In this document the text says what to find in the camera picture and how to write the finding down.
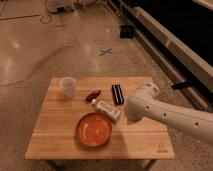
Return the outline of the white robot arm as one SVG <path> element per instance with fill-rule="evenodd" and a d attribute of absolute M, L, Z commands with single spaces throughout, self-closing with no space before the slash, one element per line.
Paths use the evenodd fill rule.
<path fill-rule="evenodd" d="M 139 86 L 126 100 L 127 118 L 138 121 L 147 117 L 213 145 L 213 113 L 162 102 L 158 94 L 153 82 Z"/>

